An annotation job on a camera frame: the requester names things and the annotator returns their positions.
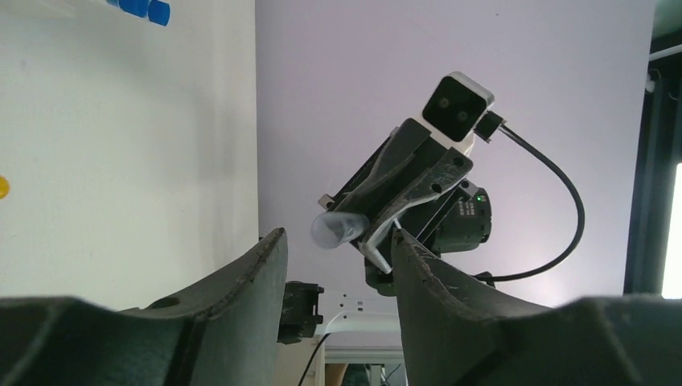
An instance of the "camera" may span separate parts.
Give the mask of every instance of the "camera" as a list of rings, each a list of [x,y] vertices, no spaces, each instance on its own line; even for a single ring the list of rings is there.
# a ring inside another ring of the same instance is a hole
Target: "camera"
[[[421,112],[422,122],[451,141],[461,142],[486,115],[494,97],[480,84],[461,72],[453,72],[441,80],[429,103]]]

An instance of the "plastic tube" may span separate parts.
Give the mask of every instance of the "plastic tube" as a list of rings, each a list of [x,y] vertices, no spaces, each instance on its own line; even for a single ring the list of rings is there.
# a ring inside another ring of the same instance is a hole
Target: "plastic tube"
[[[368,226],[366,216],[327,211],[315,218],[310,235],[320,248],[333,249],[360,237]]]

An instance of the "white camera housing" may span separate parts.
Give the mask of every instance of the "white camera housing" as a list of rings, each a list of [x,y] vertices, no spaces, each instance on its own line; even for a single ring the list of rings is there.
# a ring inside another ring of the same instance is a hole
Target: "white camera housing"
[[[474,146],[474,128],[492,107],[492,92],[461,72],[441,79],[429,102],[413,119],[431,132],[445,148],[468,156]]]

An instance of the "black cable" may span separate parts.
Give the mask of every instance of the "black cable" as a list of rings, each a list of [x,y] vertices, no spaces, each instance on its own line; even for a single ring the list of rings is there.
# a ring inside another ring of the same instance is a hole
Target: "black cable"
[[[580,198],[580,193],[577,192],[576,187],[573,185],[569,177],[557,166],[554,162],[552,162],[549,158],[545,157],[544,154],[542,154],[538,149],[534,148],[526,142],[522,137],[520,137],[517,133],[514,133],[511,129],[509,129],[507,126],[502,126],[499,128],[499,131],[507,135],[512,141],[516,142],[519,146],[523,147],[526,149],[527,152],[532,154],[535,158],[540,160],[540,162],[544,163],[551,171],[554,172],[557,177],[566,185],[566,187],[569,189],[569,193],[571,194],[571,197],[573,197],[573,201],[575,201],[576,204],[576,209],[577,209],[577,227],[576,227],[576,232],[575,236],[573,236],[573,240],[571,240],[571,243],[569,246],[566,248],[564,252],[561,253],[557,258],[554,260],[550,261],[549,263],[542,265],[539,268],[532,269],[530,271],[522,272],[522,273],[516,273],[513,275],[506,275],[506,276],[493,276],[493,277],[483,277],[480,275],[475,276],[477,279],[480,281],[512,281],[512,280],[519,280],[519,279],[525,279],[527,277],[535,276],[540,273],[544,273],[549,271],[550,269],[556,267],[559,265],[562,261],[566,260],[566,257],[568,257],[571,252],[577,247],[577,245],[580,243],[580,239],[582,238],[582,234],[585,231],[585,206],[582,204],[582,199]]]
[[[396,368],[394,368],[394,369],[386,376],[386,379],[384,380],[384,383],[386,383],[388,386],[391,386],[391,384],[388,382],[388,379],[391,378],[391,376],[393,375],[393,373],[394,373],[394,372],[397,372],[398,369],[401,368],[402,365],[403,365],[402,363],[399,364],[399,365],[397,365]]]
[[[329,335],[331,334],[325,334],[320,341],[318,342],[318,345],[315,346],[315,349],[313,350],[313,354],[310,355],[310,359],[308,359],[308,364],[306,365],[306,370],[303,370],[303,375],[301,376],[301,380],[298,381],[298,386],[303,385],[303,381],[306,380],[306,375],[308,374],[308,370],[310,370],[310,365],[313,364],[313,359],[315,359],[315,356],[317,355],[319,348],[322,346],[322,343],[324,343],[327,338],[329,338]]]

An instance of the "robotic arm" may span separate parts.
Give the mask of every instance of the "robotic arm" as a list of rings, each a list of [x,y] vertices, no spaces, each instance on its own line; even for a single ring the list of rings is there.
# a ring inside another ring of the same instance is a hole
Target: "robotic arm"
[[[319,200],[327,211],[370,219],[351,244],[379,294],[395,296],[388,237],[395,228],[438,256],[477,248],[490,236],[490,197],[466,176],[475,136],[488,141],[504,123],[490,111],[493,100],[461,72],[449,74],[420,114],[393,130],[339,192]]]

